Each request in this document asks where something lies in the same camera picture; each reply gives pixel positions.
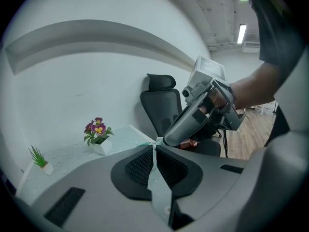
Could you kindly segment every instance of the purple pansy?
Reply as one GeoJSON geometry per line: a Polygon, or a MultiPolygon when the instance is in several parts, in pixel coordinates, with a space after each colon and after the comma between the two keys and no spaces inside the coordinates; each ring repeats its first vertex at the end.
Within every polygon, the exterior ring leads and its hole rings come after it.
{"type": "Polygon", "coordinates": [[[101,124],[102,123],[102,118],[95,118],[95,122],[97,125],[101,124]]]}
{"type": "Polygon", "coordinates": [[[91,126],[91,131],[96,132],[99,135],[103,135],[105,130],[106,130],[106,126],[104,124],[91,126]]]}
{"type": "Polygon", "coordinates": [[[85,128],[85,130],[84,130],[84,133],[86,133],[87,131],[91,130],[91,126],[92,126],[93,122],[94,122],[94,121],[92,120],[91,123],[89,123],[88,125],[86,125],[86,128],[85,128]]]}

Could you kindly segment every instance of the red object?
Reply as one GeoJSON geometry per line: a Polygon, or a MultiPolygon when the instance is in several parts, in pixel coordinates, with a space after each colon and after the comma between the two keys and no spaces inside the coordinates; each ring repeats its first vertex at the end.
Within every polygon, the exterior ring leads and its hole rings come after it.
{"type": "Polygon", "coordinates": [[[179,148],[180,149],[186,149],[186,148],[189,148],[189,147],[195,147],[196,145],[197,145],[197,143],[195,143],[193,145],[190,144],[189,139],[187,139],[187,140],[185,140],[185,141],[183,141],[179,144],[179,148]]]}

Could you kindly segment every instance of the black office chair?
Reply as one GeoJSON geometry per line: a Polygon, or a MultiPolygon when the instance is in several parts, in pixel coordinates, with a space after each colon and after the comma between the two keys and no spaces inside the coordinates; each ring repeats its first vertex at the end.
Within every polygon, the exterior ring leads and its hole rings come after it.
{"type": "MultiPolygon", "coordinates": [[[[140,101],[150,118],[159,137],[163,137],[173,121],[182,111],[179,91],[174,89],[175,79],[170,75],[153,75],[150,77],[149,90],[140,94],[140,101]]],[[[211,140],[216,131],[211,128],[204,129],[208,138],[199,140],[196,147],[185,150],[203,155],[220,156],[221,147],[218,142],[211,140]]]]}

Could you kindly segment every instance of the green plant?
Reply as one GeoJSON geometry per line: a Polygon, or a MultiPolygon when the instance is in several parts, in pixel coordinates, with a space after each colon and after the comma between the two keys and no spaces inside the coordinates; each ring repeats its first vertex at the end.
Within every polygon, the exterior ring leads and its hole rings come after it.
{"type": "Polygon", "coordinates": [[[28,148],[32,155],[32,159],[34,160],[34,163],[37,164],[40,167],[44,167],[47,161],[45,161],[44,156],[41,154],[41,152],[35,147],[32,147],[32,151],[28,148]]]}
{"type": "Polygon", "coordinates": [[[102,118],[95,118],[92,120],[85,128],[84,141],[87,141],[88,146],[90,144],[100,145],[103,143],[109,135],[113,135],[112,129],[110,127],[106,128],[105,124],[102,123],[102,118]]]}

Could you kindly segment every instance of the potted flower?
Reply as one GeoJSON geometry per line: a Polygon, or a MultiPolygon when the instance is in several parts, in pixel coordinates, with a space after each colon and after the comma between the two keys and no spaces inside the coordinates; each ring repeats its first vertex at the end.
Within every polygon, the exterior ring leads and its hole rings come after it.
{"type": "Polygon", "coordinates": [[[112,143],[109,136],[113,135],[110,127],[106,128],[102,123],[102,118],[95,118],[85,128],[84,142],[87,141],[88,146],[99,154],[108,155],[112,149],[112,143]]]}
{"type": "Polygon", "coordinates": [[[40,168],[44,170],[45,173],[48,175],[51,175],[52,172],[54,171],[54,168],[52,164],[49,161],[46,161],[44,159],[44,156],[41,154],[41,152],[35,147],[32,147],[32,151],[28,148],[32,155],[32,159],[34,160],[34,163],[37,164],[40,168]]]}

